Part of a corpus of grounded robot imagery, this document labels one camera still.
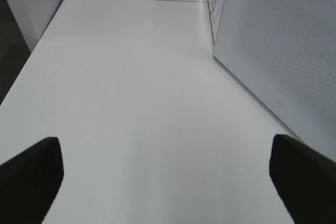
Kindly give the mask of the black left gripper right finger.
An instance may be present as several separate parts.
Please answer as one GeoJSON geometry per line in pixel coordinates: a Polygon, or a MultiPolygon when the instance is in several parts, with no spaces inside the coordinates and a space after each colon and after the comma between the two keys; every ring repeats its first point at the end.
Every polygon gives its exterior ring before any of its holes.
{"type": "Polygon", "coordinates": [[[335,223],[335,162],[285,134],[272,141],[269,175],[294,223],[335,223]]]}

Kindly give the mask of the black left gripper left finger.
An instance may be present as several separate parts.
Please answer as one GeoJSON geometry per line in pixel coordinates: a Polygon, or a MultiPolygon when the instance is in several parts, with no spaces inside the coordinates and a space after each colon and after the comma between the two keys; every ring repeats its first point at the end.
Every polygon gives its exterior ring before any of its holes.
{"type": "Polygon", "coordinates": [[[63,178],[57,137],[47,137],[1,164],[1,223],[42,223],[63,178]]]}

